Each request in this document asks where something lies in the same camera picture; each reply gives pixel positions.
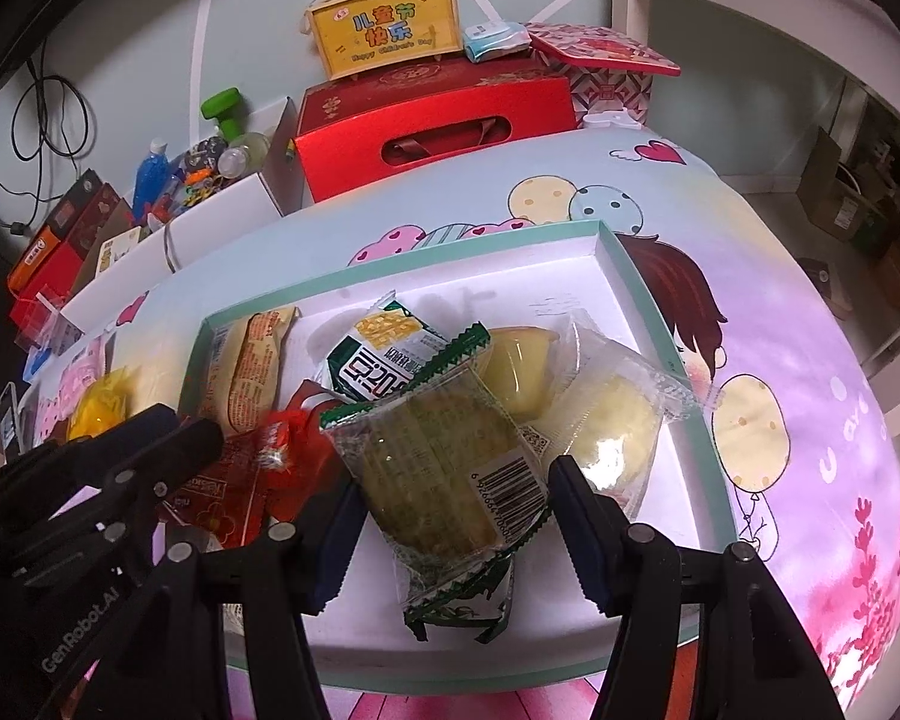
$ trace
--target pink package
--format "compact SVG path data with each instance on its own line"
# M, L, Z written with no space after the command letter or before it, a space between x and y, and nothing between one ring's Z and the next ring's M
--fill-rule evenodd
M60 374L58 419L69 418L88 386L106 373L103 336L97 336Z
M34 446L39 446L47 440L53 428L58 423L58 401L56 398L47 400L41 398L37 401L36 419L34 423Z

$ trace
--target gift box handle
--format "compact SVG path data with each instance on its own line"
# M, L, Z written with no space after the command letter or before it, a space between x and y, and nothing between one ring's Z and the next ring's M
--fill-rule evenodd
M501 143L509 136L511 124L503 116L470 119L391 138L380 149L380 158L394 167L408 165L439 154Z

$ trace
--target pink patterned box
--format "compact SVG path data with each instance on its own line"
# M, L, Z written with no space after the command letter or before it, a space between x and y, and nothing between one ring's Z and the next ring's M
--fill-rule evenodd
M577 124L596 103L619 100L645 124L653 76L679 76L679 65L606 26L528 23L544 63L567 76Z

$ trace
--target yellow gift box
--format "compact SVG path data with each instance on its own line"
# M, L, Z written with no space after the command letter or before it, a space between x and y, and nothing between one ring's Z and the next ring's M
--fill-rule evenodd
M463 49L457 0L323 0L306 17L330 80Z

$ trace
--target white tray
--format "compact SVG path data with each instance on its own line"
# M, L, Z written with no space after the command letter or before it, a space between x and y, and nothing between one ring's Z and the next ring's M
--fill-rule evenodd
M420 319L453 337L473 322L487 327L557 327L585 309L602 332L665 370L683 373L673 339L614 234L600 223L528 228L452 242L322 276L209 317L187 380L199 381L213 327L234 317L295 303L300 319L284 347L278 403L366 310L390 290ZM181 394L183 410L194 393ZM719 462L697 415L664 428L639 519L678 545L722 550L735 538ZM617 628L583 598L554 522L515 559L511 621L490 644L472 629L428 626L418 642L403 625L394 556L368 518L336 600L305 626L319 678L341 688L426 694L479 692L554 683L607 665ZM696 635L688 619L682 640ZM228 642L245 665L242 642Z

